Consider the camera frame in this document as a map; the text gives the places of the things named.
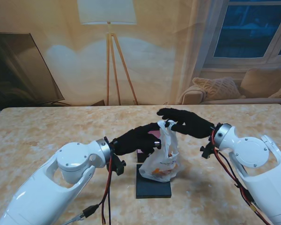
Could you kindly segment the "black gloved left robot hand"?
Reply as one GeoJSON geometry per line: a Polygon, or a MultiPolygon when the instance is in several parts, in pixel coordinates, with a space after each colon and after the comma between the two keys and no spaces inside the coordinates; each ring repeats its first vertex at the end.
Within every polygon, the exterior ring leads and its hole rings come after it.
{"type": "Polygon", "coordinates": [[[152,154],[155,148],[161,149],[161,140],[155,137],[150,131],[159,131],[157,123],[150,123],[129,130],[118,138],[113,139],[111,144],[114,153],[122,156],[141,150],[143,153],[152,154]]]}

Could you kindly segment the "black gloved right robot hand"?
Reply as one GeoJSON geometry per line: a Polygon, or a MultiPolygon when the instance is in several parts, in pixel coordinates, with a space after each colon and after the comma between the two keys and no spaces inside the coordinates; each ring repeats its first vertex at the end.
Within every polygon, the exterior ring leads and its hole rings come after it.
{"type": "Polygon", "coordinates": [[[175,108],[162,108],[157,112],[163,120],[172,120],[176,124],[171,126],[171,130],[180,134],[189,135],[194,138],[203,139],[212,133],[215,125],[194,112],[178,110],[175,108]]]}

